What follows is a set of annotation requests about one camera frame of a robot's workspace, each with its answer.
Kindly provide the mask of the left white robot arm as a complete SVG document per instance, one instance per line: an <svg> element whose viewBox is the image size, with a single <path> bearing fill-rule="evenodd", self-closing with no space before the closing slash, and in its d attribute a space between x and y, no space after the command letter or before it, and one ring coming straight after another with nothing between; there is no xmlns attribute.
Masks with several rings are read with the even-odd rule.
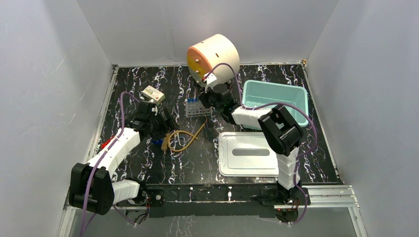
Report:
<svg viewBox="0 0 419 237"><path fill-rule="evenodd" d="M163 140L179 128L168 108L142 101L117 134L86 163L76 163L71 170L69 205L99 215L114 204L130 200L143 205L148 193L145 182L127 178L112 182L112 174L127 155L147 138Z"/></svg>

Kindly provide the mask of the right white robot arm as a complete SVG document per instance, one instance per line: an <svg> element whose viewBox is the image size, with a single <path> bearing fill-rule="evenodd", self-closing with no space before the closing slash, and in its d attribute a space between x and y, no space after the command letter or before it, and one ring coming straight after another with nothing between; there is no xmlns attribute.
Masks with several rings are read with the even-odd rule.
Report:
<svg viewBox="0 0 419 237"><path fill-rule="evenodd" d="M278 164L278 199L292 204L300 190L298 152L303 130L283 103L256 108L239 105L227 84L201 88L198 95L205 108L213 107L230 124L250 126L261 130Z"/></svg>

